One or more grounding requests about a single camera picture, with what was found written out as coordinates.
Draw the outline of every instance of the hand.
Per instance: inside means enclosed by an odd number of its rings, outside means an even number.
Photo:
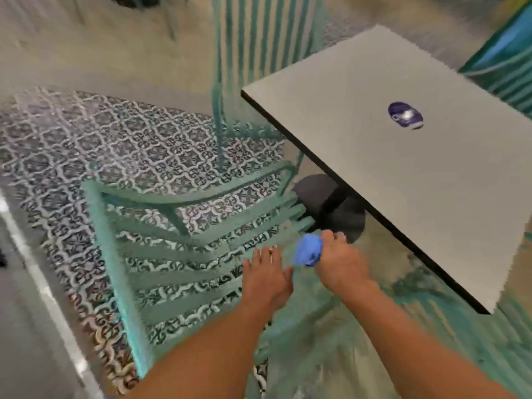
[[[271,254],[267,246],[255,249],[253,258],[244,259],[242,277],[242,304],[254,311],[267,311],[268,320],[273,313],[285,306],[294,291],[293,268],[283,271],[283,259],[279,248]]]
[[[336,235],[325,230],[321,233],[323,250],[314,270],[321,283],[333,294],[345,299],[363,287],[373,285],[366,259],[358,249],[349,245],[342,232]]]

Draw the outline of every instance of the purple object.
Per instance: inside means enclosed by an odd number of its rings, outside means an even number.
[[[295,264],[304,264],[305,266],[314,266],[320,261],[321,250],[323,249],[323,240],[316,234],[305,234],[297,243],[296,254],[294,255]]]
[[[388,107],[390,118],[401,127],[412,130],[423,127],[423,116],[416,109],[405,102],[393,102]]]

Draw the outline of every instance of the person's right hand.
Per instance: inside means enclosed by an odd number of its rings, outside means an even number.
[[[325,230],[321,237],[323,249],[314,269],[327,289],[340,298],[346,298],[354,291],[375,285],[369,276],[367,260],[358,249],[347,243],[342,232],[334,234]]]

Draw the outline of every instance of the forearm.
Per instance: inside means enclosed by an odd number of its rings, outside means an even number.
[[[362,325],[403,399],[515,397],[425,334],[376,283],[346,294],[342,301]]]
[[[171,350],[130,399],[241,399],[253,351],[271,314],[239,304]]]

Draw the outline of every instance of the person's right arm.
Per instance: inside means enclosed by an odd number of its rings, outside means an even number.
[[[403,399],[517,398],[427,335],[370,279],[365,258],[342,234],[322,237],[316,273],[357,318]]]

